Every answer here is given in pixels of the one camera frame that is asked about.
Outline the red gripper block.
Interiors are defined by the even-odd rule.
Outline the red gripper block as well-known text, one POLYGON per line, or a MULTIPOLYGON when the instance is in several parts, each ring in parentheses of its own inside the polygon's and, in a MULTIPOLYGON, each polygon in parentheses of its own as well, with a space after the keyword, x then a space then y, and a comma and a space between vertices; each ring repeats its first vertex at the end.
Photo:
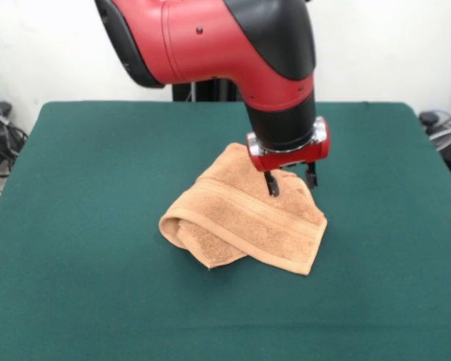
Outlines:
POLYGON ((265 182, 271 197, 280 194, 279 184, 271 171, 290 165, 306 163, 305 182, 308 187, 317 187, 316 161, 329 155, 331 136, 324 117, 317 117, 313 123, 311 140, 297 149, 272 151, 263 147, 254 132, 247 134, 247 150, 257 171, 264 172, 265 182))

